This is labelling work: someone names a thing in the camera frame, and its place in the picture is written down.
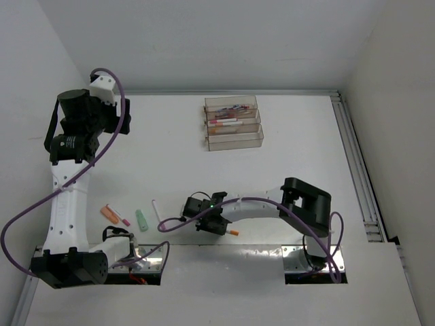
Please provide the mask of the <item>white pen purple cap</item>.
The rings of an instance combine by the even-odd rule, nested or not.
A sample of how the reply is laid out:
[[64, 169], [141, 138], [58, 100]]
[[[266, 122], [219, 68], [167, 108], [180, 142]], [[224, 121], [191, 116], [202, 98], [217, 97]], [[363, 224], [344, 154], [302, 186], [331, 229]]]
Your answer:
[[155, 201], [155, 199], [152, 200], [152, 208], [154, 210], [154, 214], [156, 216], [158, 223], [160, 223], [161, 222], [160, 213], [159, 213], [158, 205], [157, 205], [157, 202]]

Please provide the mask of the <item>blue ink refill pen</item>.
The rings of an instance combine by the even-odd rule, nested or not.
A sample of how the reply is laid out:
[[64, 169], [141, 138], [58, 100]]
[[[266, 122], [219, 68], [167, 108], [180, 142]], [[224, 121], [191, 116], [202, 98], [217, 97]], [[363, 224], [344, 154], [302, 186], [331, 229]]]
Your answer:
[[225, 108], [222, 108], [222, 109], [218, 109], [215, 112], [218, 113], [218, 114], [223, 114], [223, 112], [231, 111], [233, 109], [234, 109], [234, 107], [225, 107]]

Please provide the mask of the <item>white pen orange cap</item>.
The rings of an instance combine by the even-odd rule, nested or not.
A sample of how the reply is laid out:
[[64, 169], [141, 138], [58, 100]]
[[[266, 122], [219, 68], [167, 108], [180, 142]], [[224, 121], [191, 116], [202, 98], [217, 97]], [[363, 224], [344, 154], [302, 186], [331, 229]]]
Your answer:
[[226, 230], [226, 234], [230, 234], [230, 235], [233, 235], [233, 236], [238, 236], [239, 232], [235, 231], [235, 230]]

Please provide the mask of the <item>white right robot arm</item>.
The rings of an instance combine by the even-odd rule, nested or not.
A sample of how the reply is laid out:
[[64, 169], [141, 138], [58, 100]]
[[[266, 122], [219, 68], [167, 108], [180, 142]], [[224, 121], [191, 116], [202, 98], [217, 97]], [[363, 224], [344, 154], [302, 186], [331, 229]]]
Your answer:
[[316, 270], [326, 265], [327, 255], [312, 237], [312, 230], [328, 246], [332, 196], [295, 177], [282, 186], [249, 195], [215, 192], [208, 199], [188, 197], [181, 211], [182, 222], [209, 210], [195, 222], [198, 231], [224, 235], [230, 223], [254, 218], [281, 219], [302, 234], [307, 263]]

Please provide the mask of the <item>blue gel pen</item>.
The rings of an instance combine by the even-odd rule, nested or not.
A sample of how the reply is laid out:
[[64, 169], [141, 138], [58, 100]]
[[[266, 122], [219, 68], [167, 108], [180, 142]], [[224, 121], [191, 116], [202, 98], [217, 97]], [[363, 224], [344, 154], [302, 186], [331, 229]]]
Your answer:
[[246, 109], [250, 109], [249, 105], [233, 105], [229, 108], [227, 108], [227, 110], [246, 110]]

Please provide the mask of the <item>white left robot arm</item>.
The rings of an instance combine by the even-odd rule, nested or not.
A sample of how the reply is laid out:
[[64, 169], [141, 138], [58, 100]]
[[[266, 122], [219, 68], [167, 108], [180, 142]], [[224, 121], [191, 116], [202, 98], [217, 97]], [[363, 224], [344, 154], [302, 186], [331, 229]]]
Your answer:
[[91, 247], [86, 205], [91, 167], [106, 132], [128, 134], [129, 115], [119, 117], [111, 90], [69, 90], [58, 95], [62, 120], [52, 115], [44, 145], [50, 154], [53, 190], [48, 235], [31, 272], [54, 289], [102, 285], [109, 269], [133, 256], [132, 234], [104, 236]]

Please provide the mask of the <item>white pen pink cap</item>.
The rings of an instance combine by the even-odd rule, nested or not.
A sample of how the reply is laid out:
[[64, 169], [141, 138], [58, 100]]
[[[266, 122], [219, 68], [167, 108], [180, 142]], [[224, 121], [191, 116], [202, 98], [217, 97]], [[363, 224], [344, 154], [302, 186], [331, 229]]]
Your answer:
[[231, 123], [231, 122], [237, 122], [237, 118], [227, 118], [227, 119], [220, 119], [220, 120], [209, 120], [209, 124], [224, 124], [224, 123]]

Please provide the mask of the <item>pink cap pen under arm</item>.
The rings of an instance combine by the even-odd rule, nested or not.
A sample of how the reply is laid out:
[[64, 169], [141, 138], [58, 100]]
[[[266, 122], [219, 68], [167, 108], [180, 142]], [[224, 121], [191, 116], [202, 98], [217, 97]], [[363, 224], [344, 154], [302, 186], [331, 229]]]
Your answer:
[[131, 223], [127, 220], [127, 219], [125, 219], [125, 218], [123, 218], [123, 216], [115, 209], [115, 208], [113, 208], [112, 206], [110, 206], [109, 204], [107, 204], [106, 205], [106, 207], [125, 225], [125, 226], [130, 226], [131, 225]]

